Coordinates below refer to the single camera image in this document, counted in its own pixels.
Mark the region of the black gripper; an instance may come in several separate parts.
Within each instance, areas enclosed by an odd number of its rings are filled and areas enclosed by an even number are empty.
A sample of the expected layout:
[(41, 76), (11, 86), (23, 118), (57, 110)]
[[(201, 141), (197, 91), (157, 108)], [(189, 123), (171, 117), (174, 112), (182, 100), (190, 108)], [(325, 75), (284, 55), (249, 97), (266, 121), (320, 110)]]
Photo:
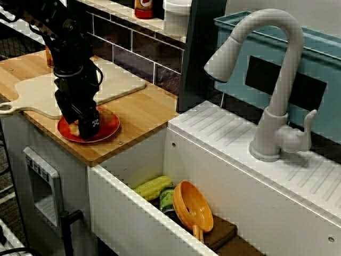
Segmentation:
[(96, 65), (89, 65), (73, 74), (54, 74), (57, 86), (54, 95), (67, 123), (78, 120), (79, 136), (82, 139), (98, 134), (100, 119), (94, 96), (103, 81), (102, 71)]

